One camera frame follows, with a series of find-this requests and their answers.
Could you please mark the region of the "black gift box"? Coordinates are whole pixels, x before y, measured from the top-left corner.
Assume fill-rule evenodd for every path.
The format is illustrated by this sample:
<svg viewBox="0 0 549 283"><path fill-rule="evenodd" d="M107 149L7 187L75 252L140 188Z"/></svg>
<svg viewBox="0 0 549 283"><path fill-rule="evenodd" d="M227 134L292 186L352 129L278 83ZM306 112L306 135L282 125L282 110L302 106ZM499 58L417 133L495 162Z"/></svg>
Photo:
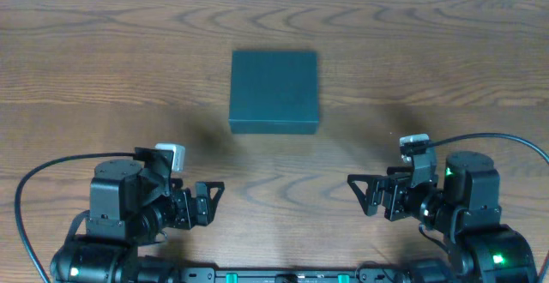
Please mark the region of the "black gift box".
<svg viewBox="0 0 549 283"><path fill-rule="evenodd" d="M228 123L233 134L313 135L320 123L314 51L232 53Z"/></svg>

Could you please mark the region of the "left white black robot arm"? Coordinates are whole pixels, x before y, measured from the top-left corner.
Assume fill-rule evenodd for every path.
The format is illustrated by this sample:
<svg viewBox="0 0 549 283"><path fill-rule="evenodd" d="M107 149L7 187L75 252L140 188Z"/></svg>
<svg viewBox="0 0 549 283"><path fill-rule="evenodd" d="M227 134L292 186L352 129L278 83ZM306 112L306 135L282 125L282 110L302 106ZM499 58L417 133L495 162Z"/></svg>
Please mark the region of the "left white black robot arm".
<svg viewBox="0 0 549 283"><path fill-rule="evenodd" d="M198 182L194 190L171 178L166 158L109 160L95 167L90 206L72 223L51 260L56 282L179 282L172 262L139 256L167 228L207 226L225 190Z"/></svg>

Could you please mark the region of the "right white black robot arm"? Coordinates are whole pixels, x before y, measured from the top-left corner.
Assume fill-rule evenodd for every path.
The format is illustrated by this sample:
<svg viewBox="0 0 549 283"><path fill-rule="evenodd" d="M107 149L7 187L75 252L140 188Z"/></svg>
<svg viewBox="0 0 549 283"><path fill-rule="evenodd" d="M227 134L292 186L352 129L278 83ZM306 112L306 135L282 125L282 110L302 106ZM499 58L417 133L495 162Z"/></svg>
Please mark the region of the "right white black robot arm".
<svg viewBox="0 0 549 283"><path fill-rule="evenodd" d="M501 224L500 176L493 160L480 153L454 152L445 160L439 188L433 149L411 155L409 166L385 175L351 174L347 182L364 213L384 208L387 220L414 217L422 232L443 234L438 242L447 262L416 262L398 282L535 282L534 258L526 239Z"/></svg>

